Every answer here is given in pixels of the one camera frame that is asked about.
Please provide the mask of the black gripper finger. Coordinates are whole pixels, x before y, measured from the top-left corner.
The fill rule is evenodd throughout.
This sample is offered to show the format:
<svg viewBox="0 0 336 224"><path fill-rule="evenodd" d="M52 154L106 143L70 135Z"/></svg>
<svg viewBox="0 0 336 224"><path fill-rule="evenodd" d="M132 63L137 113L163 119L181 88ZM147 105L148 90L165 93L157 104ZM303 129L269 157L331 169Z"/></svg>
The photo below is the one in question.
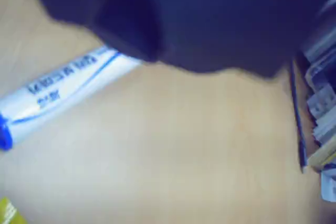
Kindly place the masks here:
<svg viewBox="0 0 336 224"><path fill-rule="evenodd" d="M84 27L120 52L156 62L162 36L151 0L40 0L54 20Z"/></svg>
<svg viewBox="0 0 336 224"><path fill-rule="evenodd" d="M163 63L273 76L300 49L328 0L156 0Z"/></svg>

